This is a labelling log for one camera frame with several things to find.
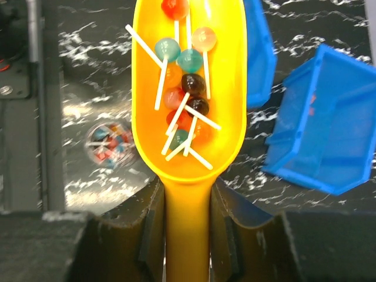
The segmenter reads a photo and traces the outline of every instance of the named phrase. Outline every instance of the yellow spoon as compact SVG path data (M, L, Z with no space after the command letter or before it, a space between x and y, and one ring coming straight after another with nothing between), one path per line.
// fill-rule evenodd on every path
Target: yellow spoon
M133 28L154 49L158 40L174 37L174 22L161 0L138 0ZM132 43L132 128L137 149L160 177L166 195L167 282L207 282L209 278L209 198L212 184L238 154L246 132L247 33L243 0L190 0L192 30L211 27L217 45L209 52L211 84L208 118L213 129L208 144L192 148L209 163L205 168L191 154L169 162L161 154L166 142L166 116L161 104L154 110L159 66ZM186 49L186 26L180 23L180 47ZM199 74L204 76L203 69Z

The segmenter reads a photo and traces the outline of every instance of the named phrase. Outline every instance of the blue plastic container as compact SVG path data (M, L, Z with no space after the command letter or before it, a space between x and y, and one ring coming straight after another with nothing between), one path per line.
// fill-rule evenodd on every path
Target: blue plastic container
M270 98L277 56L260 0L244 0L247 21L247 107L263 106Z
M284 86L263 170L335 195L366 182L376 145L376 69L322 44Z

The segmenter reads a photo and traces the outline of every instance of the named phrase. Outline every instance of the teal lollipop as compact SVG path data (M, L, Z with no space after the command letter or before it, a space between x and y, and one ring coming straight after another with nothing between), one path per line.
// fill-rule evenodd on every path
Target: teal lollipop
M188 73L197 72L203 62L200 52L195 49L184 50L177 59L179 66Z
M174 62L180 55L179 44L172 38L162 38L155 45L155 54L163 62L162 71L160 72L159 84L157 90L157 98L155 100L154 110L159 110L160 101L162 99L163 85L165 84L165 76L167 64Z

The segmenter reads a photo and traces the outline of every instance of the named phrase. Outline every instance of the peach lollipop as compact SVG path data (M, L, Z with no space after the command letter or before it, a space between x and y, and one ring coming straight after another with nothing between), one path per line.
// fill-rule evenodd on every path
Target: peach lollipop
M192 44L200 52L204 59L204 73L206 81L206 98L210 99L210 78L209 78L209 60L208 51L212 50L217 43L217 36L211 28L197 28L192 35Z

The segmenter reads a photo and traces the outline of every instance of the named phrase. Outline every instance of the bolt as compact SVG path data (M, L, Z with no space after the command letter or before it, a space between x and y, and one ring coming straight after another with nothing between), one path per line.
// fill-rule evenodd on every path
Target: bolt
M11 86L6 85L0 88L0 94L2 96L6 96L12 92L13 92L13 88Z

